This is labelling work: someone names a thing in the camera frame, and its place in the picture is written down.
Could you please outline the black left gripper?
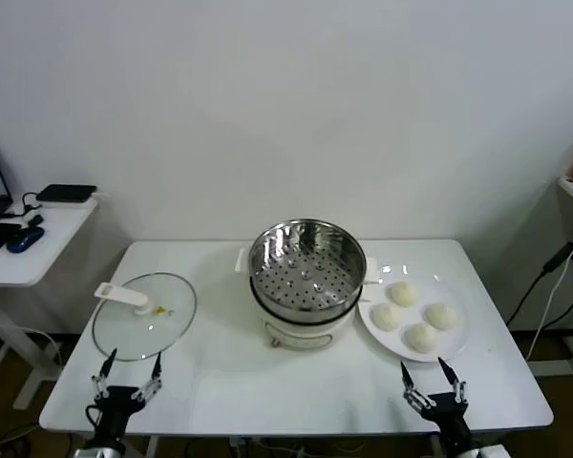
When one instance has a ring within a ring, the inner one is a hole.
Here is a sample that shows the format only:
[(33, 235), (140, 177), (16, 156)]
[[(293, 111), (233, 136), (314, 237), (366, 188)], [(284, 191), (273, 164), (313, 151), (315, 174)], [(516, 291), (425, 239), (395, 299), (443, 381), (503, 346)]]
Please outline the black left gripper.
[(150, 379), (141, 387), (121, 385), (108, 387), (106, 382), (116, 354), (117, 350), (114, 349), (102, 364), (99, 373), (92, 377), (95, 387), (95, 407), (99, 411), (95, 433), (101, 437), (122, 438), (130, 417), (142, 411), (146, 401), (151, 401), (162, 387), (161, 353), (155, 359)]

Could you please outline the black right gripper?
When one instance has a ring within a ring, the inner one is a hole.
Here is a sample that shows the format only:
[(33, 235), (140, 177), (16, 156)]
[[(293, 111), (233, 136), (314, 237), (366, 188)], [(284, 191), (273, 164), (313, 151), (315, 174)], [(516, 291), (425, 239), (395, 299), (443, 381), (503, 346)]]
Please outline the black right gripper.
[(432, 394), (429, 397), (420, 392), (403, 362), (400, 363), (403, 397), (414, 410), (421, 410), (421, 417), (435, 423), (440, 431), (440, 441), (446, 452), (467, 452), (474, 448), (471, 430), (464, 420), (468, 408), (466, 382), (440, 357), (440, 367), (453, 392)]

